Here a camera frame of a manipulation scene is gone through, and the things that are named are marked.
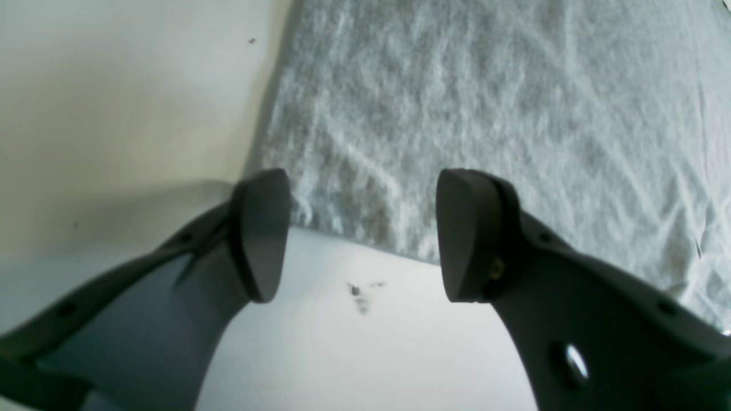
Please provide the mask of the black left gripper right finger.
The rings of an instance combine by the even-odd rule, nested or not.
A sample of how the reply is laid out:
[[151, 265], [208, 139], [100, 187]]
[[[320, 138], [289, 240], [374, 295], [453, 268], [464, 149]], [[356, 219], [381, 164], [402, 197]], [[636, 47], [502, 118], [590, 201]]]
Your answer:
[[729, 409], [729, 337], [570, 247], [507, 180], [440, 171], [436, 221], [447, 298], [496, 310], [538, 409]]

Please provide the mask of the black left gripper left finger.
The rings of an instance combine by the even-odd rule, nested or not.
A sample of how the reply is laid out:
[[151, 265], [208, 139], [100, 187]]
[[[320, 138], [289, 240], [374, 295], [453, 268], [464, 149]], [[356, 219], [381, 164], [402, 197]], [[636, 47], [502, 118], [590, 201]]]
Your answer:
[[34, 410], [193, 410], [230, 322], [281, 283], [283, 169], [235, 185], [152, 252], [2, 336], [2, 396]]

